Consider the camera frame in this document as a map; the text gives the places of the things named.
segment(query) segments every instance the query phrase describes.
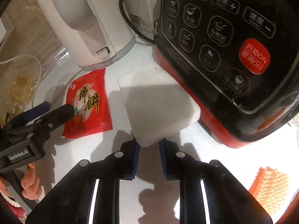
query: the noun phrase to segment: red start button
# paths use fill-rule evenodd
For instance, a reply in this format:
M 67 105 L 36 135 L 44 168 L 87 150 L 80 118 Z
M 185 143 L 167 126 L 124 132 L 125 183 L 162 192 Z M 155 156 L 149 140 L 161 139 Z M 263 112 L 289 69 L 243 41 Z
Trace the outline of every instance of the red start button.
M 268 67 L 271 56 L 266 47 L 255 39 L 247 39 L 239 51 L 239 58 L 252 73 L 260 75 Z

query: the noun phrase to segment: white sponge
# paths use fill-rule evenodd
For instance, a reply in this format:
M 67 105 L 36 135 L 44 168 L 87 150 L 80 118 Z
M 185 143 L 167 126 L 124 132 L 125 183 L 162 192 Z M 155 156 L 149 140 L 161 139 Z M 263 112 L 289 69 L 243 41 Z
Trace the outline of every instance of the white sponge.
M 148 147 L 199 120 L 200 107 L 159 65 L 150 63 L 118 78 L 136 141 Z

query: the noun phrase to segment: screw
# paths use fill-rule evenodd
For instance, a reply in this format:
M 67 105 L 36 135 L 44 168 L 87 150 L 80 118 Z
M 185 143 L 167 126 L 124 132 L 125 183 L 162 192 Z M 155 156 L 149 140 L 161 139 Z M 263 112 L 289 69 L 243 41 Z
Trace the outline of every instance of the screw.
M 117 158 L 122 157 L 123 155 L 124 155 L 123 152 L 116 152 L 116 153 L 114 153 L 114 156 L 117 157 Z
M 30 133 L 28 136 L 27 136 L 27 139 L 31 138 L 33 136 L 33 133 Z
M 179 157 L 179 158 L 183 158 L 183 157 L 186 156 L 186 154 L 183 153 L 183 152 L 177 152 L 177 153 L 176 153 L 176 156 Z
M 212 160 L 212 161 L 210 161 L 210 164 L 212 164 L 214 167 L 220 166 L 220 162 L 218 160 Z
M 81 161 L 79 162 L 79 165 L 80 165 L 81 167 L 85 167 L 85 166 L 88 165 L 88 161 L 87 161 L 87 160 L 81 160 Z

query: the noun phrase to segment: black control panel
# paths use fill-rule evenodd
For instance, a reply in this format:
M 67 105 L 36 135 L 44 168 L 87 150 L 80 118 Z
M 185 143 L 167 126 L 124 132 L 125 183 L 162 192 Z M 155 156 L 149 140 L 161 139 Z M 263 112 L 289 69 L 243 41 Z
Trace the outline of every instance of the black control panel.
M 171 46 L 244 114 L 297 66 L 299 23 L 286 0 L 162 0 L 161 14 Z

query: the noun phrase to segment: power cord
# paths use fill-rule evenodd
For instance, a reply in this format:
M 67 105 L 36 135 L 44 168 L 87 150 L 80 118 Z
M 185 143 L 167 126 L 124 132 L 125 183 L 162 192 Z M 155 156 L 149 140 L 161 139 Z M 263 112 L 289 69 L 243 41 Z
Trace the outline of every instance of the power cord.
M 126 15 L 125 9 L 124 9 L 124 0 L 119 0 L 119 10 L 121 11 L 121 15 L 126 21 L 126 23 L 129 25 L 129 27 L 137 34 L 140 38 L 144 39 L 145 41 L 155 44 L 155 41 L 146 37 L 144 34 L 142 34 L 129 20 L 129 18 Z
M 32 100 L 31 100 L 31 103 L 30 103 L 31 108 L 33 108 L 34 97 L 35 97 L 37 88 L 38 88 L 38 86 L 39 86 L 39 84 L 40 84 L 40 81 L 41 81 L 41 62 L 40 62 L 35 56 L 33 56 L 33 55 L 18 55 L 18 56 L 14 57 L 14 58 L 11 58 L 11 59 L 9 59 L 9 60 L 5 60 L 5 61 L 0 62 L 0 65 L 2 65 L 2 64 L 6 64 L 6 63 L 11 62 L 11 61 L 13 61 L 13 60 L 15 60 L 15 59 L 23 58 L 23 57 L 31 57 L 31 58 L 35 59 L 35 60 L 37 61 L 38 65 L 39 65 L 39 75 L 38 75 L 38 80 L 37 80 L 37 84 L 36 84 L 36 86 L 35 86 L 35 89 L 34 89 L 34 92 L 33 92 L 33 95 L 32 95 Z

